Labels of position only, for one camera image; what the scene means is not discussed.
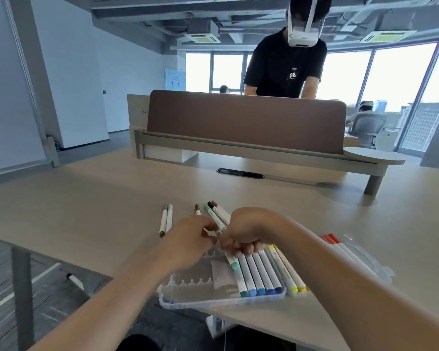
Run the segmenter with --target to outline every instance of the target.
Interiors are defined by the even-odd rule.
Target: hand
[[[209,217],[192,215],[180,220],[161,239],[159,248],[172,272],[187,269],[216,244],[216,237],[203,229],[216,231],[218,226]]]
[[[263,244],[273,243],[273,227],[277,219],[283,217],[263,208],[236,209],[228,228],[219,237],[221,247],[235,257],[259,252]]]

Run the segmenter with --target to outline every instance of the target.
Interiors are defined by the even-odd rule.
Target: wooden desk surface
[[[362,194],[364,175],[231,160],[276,179],[141,160],[122,149],[1,184],[0,240],[114,276],[136,246],[158,240],[164,203],[174,205],[174,221],[211,199],[228,211],[262,206],[317,234],[350,234],[395,271],[394,285],[439,314],[438,169],[391,166],[372,199]],[[348,350],[311,294],[208,311],[302,345]]]

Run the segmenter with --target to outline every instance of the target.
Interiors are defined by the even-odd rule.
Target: desk leg
[[[34,345],[33,290],[29,253],[19,248],[12,248],[12,268],[18,350],[26,351]]]
[[[364,194],[375,196],[377,194],[377,191],[379,190],[383,178],[383,176],[369,176],[368,184],[366,185]]]

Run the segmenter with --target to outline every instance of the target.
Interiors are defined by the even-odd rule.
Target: person
[[[219,93],[220,94],[228,94],[229,93],[229,88],[226,86],[226,85],[222,85],[220,88],[219,88]]]
[[[332,0],[317,0],[314,23],[322,23]],[[303,26],[309,17],[312,0],[291,0],[287,19]],[[316,44],[308,48],[290,46],[292,23],[274,35],[265,37],[252,53],[244,78],[244,94],[257,96],[315,99],[322,76],[327,45],[317,29]]]
[[[159,350],[146,336],[120,342],[161,281],[194,265],[216,243],[203,228],[218,227],[205,216],[179,221],[156,247],[136,252],[117,277],[30,350]],[[240,208],[219,241],[235,256],[275,243],[352,351],[439,351],[439,318],[341,257],[301,224],[267,209]]]
[[[374,102],[373,101],[363,101],[361,102],[361,105],[359,105],[358,111],[356,113],[353,113],[350,117],[346,118],[345,124],[353,123],[356,117],[361,113],[368,113],[371,112],[374,108]]]

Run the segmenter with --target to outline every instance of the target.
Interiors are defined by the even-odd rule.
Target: black t-shirt
[[[259,96],[298,98],[309,76],[322,76],[327,45],[318,40],[310,48],[290,47],[282,29],[265,37],[255,48],[244,83],[257,88]]]

